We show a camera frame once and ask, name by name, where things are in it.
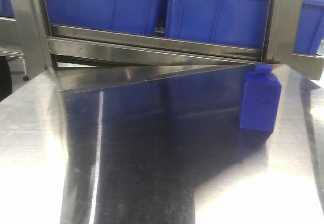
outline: metal shelf frame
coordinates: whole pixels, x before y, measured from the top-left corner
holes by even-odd
[[[56,67],[62,56],[83,64],[286,63],[311,79],[319,79],[324,67],[320,56],[293,53],[303,0],[270,0],[262,50],[55,25],[45,0],[11,1],[15,19],[0,18],[0,55],[24,57],[31,78]]]

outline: reflective metal surface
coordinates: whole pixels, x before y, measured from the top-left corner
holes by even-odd
[[[275,131],[240,130],[229,67],[36,77],[0,103],[0,223],[323,223],[324,90],[279,66]]]
[[[76,39],[49,38],[48,43],[52,54],[96,59],[101,60],[102,63],[114,62],[126,65],[212,65],[258,63],[248,60],[218,58],[213,56],[89,42]]]
[[[310,79],[319,80],[324,70],[324,58],[306,54],[293,54],[286,63]]]
[[[260,61],[261,50],[51,25],[53,36]]]

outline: blue plastic bottle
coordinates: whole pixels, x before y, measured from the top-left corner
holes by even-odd
[[[274,130],[281,84],[271,71],[271,65],[257,64],[254,72],[246,74],[240,110],[242,129]]]

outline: blue container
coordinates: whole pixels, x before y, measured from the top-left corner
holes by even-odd
[[[14,17],[14,11],[10,0],[0,0],[0,16]]]
[[[164,110],[161,80],[108,88],[104,92],[104,115],[121,122],[161,113]]]
[[[46,0],[52,23],[154,34],[160,0]]]
[[[268,7],[269,0],[169,0],[166,37],[262,48]]]
[[[324,37],[324,0],[304,0],[295,53],[316,55]]]
[[[168,0],[161,0],[160,10],[158,17],[161,19],[164,23],[167,19],[167,12],[168,12]]]
[[[276,121],[281,84],[268,64],[257,64],[248,72],[240,110],[240,127],[273,131]]]

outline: stainless steel table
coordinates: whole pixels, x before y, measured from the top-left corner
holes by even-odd
[[[324,223],[324,90],[277,66],[275,131],[240,130],[251,69],[43,72],[0,103],[0,223]]]

